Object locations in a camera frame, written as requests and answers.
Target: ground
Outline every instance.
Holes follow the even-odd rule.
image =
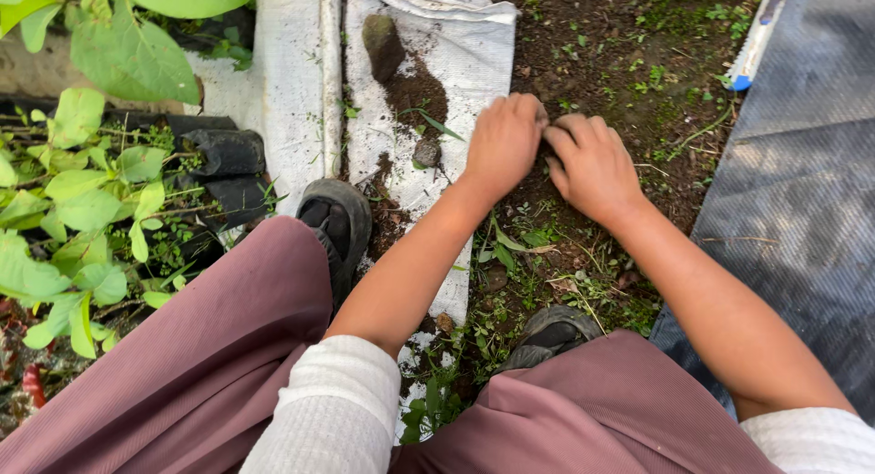
[[[760,0],[507,1],[521,10],[511,90],[535,94],[553,118],[604,117],[632,155],[645,194],[689,234],[742,101],[715,76],[734,60]],[[432,424],[476,399],[539,309],[563,302],[595,314],[607,332],[648,336],[662,307],[622,247],[558,194],[547,176],[549,153],[542,144],[532,173],[474,235],[465,327],[414,350],[422,356],[405,373],[402,393],[432,378],[449,391],[427,414]],[[496,227],[511,244],[553,249],[509,255]],[[430,321],[421,330],[433,330]],[[442,367],[442,356],[453,361],[447,354],[454,364]]]

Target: hand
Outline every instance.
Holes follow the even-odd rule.
[[[529,94],[497,98],[480,112],[462,175],[477,196],[495,204],[529,174],[548,123],[547,111]]]
[[[623,141],[601,117],[564,115],[544,130],[544,138],[562,160],[547,158],[553,183],[593,221],[613,231],[649,203]]]

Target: person's left hand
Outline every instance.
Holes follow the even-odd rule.
[[[550,120],[534,95],[511,93],[480,112],[462,178],[493,203],[506,196],[535,164]]]

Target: white sleeve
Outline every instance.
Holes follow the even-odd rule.
[[[850,412],[805,407],[755,416],[739,426],[787,474],[875,472],[875,430]]]
[[[311,346],[241,472],[385,474],[400,387],[396,361],[364,339],[334,335]]]

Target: gray woven tarp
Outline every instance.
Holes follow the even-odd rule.
[[[875,0],[787,0],[691,237],[875,423]],[[734,412],[670,309],[650,340]]]

